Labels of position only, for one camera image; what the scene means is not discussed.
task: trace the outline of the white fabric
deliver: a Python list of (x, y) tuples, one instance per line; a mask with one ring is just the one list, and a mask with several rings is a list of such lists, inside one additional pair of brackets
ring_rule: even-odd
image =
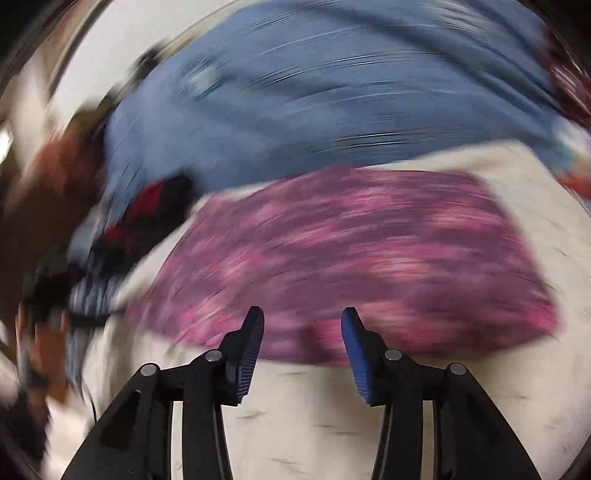
[[(555, 480), (591, 433), (591, 220), (583, 208), (518, 142), (467, 147), (405, 163), (392, 170), (465, 170), (479, 175), (523, 230), (561, 318), (554, 335), (484, 359), (415, 357), (443, 367), (465, 363), (523, 442), (541, 476)], [(245, 196), (260, 186), (234, 191)], [(119, 304), (145, 292), (191, 220), (131, 274)], [(190, 362), (202, 350), (173, 345), (111, 319), (86, 359), (84, 378), (104, 411), (144, 363), (162, 368)], [(380, 408), (367, 407), (347, 369), (259, 361), (251, 393), (224, 410), (235, 478), (369, 478)], [(182, 478), (180, 416), (174, 416), (173, 478)], [(432, 458), (432, 416), (426, 405), (425, 457)], [(424, 460), (422, 478), (432, 478)]]

